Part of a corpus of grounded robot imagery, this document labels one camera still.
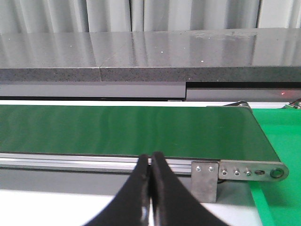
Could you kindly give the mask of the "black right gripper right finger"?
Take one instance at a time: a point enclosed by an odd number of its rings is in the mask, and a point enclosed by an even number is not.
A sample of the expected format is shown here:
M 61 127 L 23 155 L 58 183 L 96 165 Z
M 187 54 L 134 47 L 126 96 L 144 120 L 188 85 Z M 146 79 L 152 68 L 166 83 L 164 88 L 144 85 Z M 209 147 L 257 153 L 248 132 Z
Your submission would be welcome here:
M 150 190 L 156 226 L 225 226 L 203 207 L 172 172 L 163 153 L 151 157 Z

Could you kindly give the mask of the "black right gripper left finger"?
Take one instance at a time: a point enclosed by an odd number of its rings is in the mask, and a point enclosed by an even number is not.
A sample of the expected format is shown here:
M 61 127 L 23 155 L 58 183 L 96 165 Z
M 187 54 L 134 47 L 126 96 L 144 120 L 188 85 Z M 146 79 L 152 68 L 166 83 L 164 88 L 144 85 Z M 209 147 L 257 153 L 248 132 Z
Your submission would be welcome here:
M 149 223 L 148 156 L 139 156 L 137 165 L 113 200 L 87 226 L 147 226 Z

